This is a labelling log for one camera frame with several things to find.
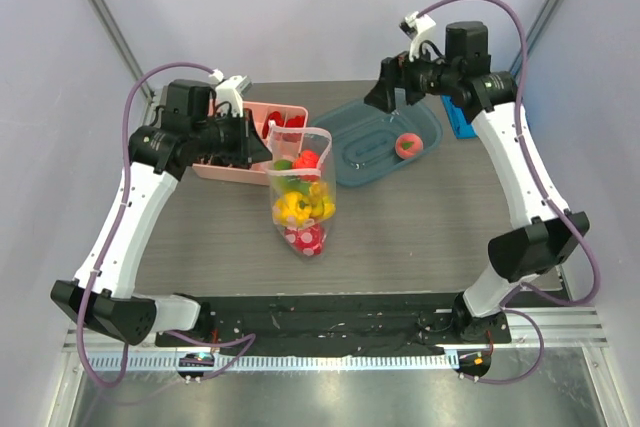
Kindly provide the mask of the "red fabric item left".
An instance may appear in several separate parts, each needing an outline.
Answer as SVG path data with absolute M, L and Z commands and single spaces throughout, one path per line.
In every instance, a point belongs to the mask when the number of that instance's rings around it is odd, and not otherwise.
M 284 116 L 279 111 L 269 113 L 265 119 L 263 127 L 268 129 L 272 124 L 279 127 L 284 125 Z

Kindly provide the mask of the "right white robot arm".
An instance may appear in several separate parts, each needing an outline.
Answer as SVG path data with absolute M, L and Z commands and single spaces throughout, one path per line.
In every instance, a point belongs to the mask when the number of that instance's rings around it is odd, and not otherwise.
M 367 105 L 391 114 L 396 93 L 413 105 L 425 95 L 451 100 L 489 154 L 507 200 L 511 231 L 488 243 L 488 267 L 459 294 L 451 327 L 472 342 L 497 322 L 502 302 L 517 287 L 562 264 L 590 227 L 587 215 L 572 211 L 557 192 L 526 125 L 518 85 L 507 71 L 493 71 L 488 29 L 479 21 L 446 27 L 445 48 L 429 39 L 434 21 L 412 14 L 400 24 L 408 50 L 382 60 Z

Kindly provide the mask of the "red strawberry toy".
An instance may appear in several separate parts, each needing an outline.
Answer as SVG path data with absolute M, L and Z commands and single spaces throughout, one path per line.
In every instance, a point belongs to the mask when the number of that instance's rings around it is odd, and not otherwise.
M 312 150 L 303 150 L 299 156 L 293 161 L 292 168 L 294 170 L 309 170 L 318 167 L 320 156 Z M 319 179 L 318 175 L 302 175 L 298 174 L 302 181 L 314 182 Z

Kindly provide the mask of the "red fabric item right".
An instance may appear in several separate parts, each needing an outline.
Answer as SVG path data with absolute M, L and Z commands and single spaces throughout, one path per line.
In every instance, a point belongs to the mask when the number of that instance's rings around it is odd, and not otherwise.
M 286 128 L 303 128 L 305 125 L 306 117 L 304 115 L 288 117 L 285 123 Z

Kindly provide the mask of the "yellow bell pepper toy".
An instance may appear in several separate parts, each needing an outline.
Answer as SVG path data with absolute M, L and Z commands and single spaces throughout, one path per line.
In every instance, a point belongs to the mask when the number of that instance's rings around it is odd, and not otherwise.
M 309 198 L 297 191 L 282 195 L 272 206 L 272 219 L 285 227 L 302 227 L 311 219 Z

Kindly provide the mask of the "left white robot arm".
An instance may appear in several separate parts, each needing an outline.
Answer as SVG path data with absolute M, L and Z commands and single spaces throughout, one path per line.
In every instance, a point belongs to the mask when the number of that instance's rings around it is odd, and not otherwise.
M 151 333 L 178 331 L 190 345 L 213 332 L 209 306 L 186 294 L 136 294 L 142 254 L 159 214 L 187 168 L 205 157 L 236 167 L 271 160 L 253 114 L 243 106 L 246 76 L 176 80 L 165 88 L 157 126 L 128 140 L 118 194 L 90 254 L 70 281 L 56 281 L 52 301 L 75 322 L 128 345 Z

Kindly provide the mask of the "clear pink zip top bag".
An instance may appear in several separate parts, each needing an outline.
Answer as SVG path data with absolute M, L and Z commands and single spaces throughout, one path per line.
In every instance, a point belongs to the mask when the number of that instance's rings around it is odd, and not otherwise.
M 272 222 L 299 256 L 318 257 L 337 212 L 332 136 L 317 127 L 271 124 L 266 141 Z

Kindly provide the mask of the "teal plastic fruit tray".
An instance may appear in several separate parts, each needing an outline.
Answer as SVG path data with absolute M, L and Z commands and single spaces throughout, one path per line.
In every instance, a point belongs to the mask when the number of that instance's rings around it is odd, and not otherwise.
M 359 187 L 377 181 L 433 151 L 441 142 L 441 123 L 424 102 L 406 105 L 386 114 L 361 100 L 348 102 L 311 121 L 333 138 L 336 182 Z M 403 159 L 395 150 L 403 134 L 415 134 L 422 150 Z

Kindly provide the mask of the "yellow banana bunch toy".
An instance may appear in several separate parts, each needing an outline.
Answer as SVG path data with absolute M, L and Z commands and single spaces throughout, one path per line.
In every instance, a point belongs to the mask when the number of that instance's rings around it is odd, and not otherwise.
M 309 200 L 311 205 L 311 217 L 320 222 L 331 218 L 336 211 L 336 204 L 330 195 L 326 182 L 312 182 L 309 187 Z

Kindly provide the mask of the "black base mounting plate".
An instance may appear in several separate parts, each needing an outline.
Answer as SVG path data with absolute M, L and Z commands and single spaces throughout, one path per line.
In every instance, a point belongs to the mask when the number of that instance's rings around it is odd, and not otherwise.
M 454 293 L 359 293 L 199 298 L 187 336 L 229 342 L 255 334 L 257 355 L 378 355 L 437 345 L 511 341 L 506 316 L 473 319 Z

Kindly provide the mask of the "pink divided organizer box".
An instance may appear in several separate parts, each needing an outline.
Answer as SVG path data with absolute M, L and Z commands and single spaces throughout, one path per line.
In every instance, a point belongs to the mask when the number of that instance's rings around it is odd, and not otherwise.
M 246 102 L 245 107 L 252 112 L 256 129 L 262 140 L 266 138 L 266 134 L 269 130 L 269 128 L 266 129 L 263 127 L 265 119 L 267 115 L 273 111 L 279 111 L 284 116 L 284 127 L 288 117 L 304 115 L 306 117 L 306 125 L 309 119 L 307 109 L 302 106 Z M 244 169 L 223 165 L 217 159 L 212 159 L 203 160 L 200 163 L 194 164 L 192 169 L 196 175 L 202 179 L 261 186 L 267 186 L 269 184 L 262 164 L 254 164 L 252 167 Z

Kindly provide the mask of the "pink peach toy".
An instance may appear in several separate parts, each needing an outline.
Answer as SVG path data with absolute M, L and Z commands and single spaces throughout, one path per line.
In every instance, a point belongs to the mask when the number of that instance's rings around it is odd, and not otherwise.
M 420 136 L 407 132 L 396 139 L 394 148 L 398 157 L 407 160 L 419 155 L 424 150 L 424 144 Z

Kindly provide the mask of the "green lime toy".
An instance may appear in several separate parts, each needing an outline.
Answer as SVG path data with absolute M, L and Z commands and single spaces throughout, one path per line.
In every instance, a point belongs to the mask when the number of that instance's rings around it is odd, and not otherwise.
M 273 163 L 273 168 L 276 171 L 285 171 L 293 168 L 293 162 L 288 159 L 279 159 Z

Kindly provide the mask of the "green cucumber toy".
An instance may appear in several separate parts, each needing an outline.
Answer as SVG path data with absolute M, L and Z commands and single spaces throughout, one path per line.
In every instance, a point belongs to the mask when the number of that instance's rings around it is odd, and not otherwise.
M 274 185 L 283 190 L 302 190 L 310 186 L 310 182 L 300 176 L 275 176 L 272 178 Z

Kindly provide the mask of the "folded blue cloth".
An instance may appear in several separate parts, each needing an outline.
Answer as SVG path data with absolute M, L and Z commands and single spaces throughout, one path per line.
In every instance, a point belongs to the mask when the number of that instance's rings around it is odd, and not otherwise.
M 466 121 L 462 110 L 453 104 L 451 98 L 442 96 L 441 100 L 454 136 L 461 140 L 476 138 L 474 128 Z

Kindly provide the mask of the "red fabric item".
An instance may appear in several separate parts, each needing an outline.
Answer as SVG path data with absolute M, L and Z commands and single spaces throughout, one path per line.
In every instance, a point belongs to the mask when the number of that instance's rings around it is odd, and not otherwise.
M 305 125 L 306 117 L 304 115 L 288 117 L 285 123 L 286 128 L 303 128 Z
M 284 116 L 279 111 L 269 113 L 265 119 L 263 127 L 268 129 L 272 124 L 279 127 L 284 125 Z

